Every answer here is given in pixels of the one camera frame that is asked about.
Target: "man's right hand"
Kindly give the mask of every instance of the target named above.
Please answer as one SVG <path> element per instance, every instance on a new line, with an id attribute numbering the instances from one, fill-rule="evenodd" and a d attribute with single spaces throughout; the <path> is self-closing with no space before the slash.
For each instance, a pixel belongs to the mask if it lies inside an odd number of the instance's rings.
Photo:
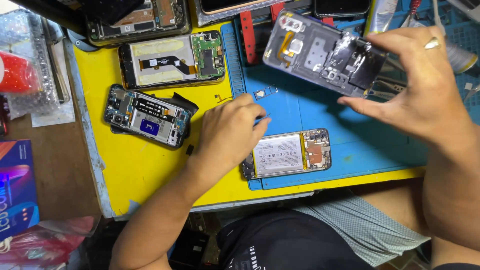
<path id="1" fill-rule="evenodd" d="M 432 37 L 439 39 L 441 48 L 425 50 Z M 339 98 L 338 103 L 420 138 L 430 146 L 441 147 L 445 134 L 460 140 L 465 134 L 474 134 L 438 27 L 399 28 L 367 39 L 399 56 L 408 86 L 385 103 L 349 97 Z"/>

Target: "sim card tray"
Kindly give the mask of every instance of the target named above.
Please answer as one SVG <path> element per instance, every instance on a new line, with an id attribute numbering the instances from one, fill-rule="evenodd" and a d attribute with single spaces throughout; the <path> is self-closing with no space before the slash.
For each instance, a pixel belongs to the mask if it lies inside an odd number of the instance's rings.
<path id="1" fill-rule="evenodd" d="M 267 96 L 269 96 L 271 94 L 275 94 L 277 92 L 278 92 L 277 87 L 275 85 L 271 85 L 269 87 L 265 87 L 264 89 L 255 91 L 254 94 L 255 94 L 255 98 L 258 101 L 261 98 L 267 97 Z"/>

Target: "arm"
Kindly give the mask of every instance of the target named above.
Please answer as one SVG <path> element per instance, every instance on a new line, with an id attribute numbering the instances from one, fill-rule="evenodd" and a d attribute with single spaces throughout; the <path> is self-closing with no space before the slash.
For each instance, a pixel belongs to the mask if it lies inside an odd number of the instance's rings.
<path id="1" fill-rule="evenodd" d="M 425 50 L 432 37 L 438 37 L 442 47 Z M 338 102 L 426 143 L 422 200 L 434 235 L 434 263 L 480 265 L 479 127 L 458 93 L 442 34 L 437 27 L 400 28 L 368 39 L 399 56 L 408 87 L 385 103 L 347 97 Z M 470 254 L 468 261 L 462 254 Z"/>
<path id="2" fill-rule="evenodd" d="M 194 202 L 248 156 L 270 122 L 264 118 L 254 126 L 255 119 L 265 115 L 249 94 L 207 111 L 197 153 L 127 223 L 113 247 L 110 269 L 170 269 L 166 253 Z"/>

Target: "phone screen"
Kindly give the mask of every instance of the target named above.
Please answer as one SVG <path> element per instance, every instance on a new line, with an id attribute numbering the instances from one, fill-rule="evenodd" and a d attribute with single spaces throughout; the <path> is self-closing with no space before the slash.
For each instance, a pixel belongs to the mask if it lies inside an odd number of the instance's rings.
<path id="1" fill-rule="evenodd" d="M 200 5 L 204 12 L 212 12 L 255 1 L 256 0 L 200 0 Z"/>
<path id="2" fill-rule="evenodd" d="M 315 14 L 318 16 L 363 14 L 369 7 L 370 0 L 315 0 Z"/>

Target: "black shirt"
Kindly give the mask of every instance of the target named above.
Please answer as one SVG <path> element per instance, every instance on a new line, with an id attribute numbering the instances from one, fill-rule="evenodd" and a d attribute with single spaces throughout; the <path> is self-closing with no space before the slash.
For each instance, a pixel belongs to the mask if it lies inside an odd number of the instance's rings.
<path id="1" fill-rule="evenodd" d="M 325 222 L 290 209 L 272 209 L 224 227 L 217 235 L 225 270 L 373 270 Z M 480 270 L 469 264 L 435 270 Z"/>

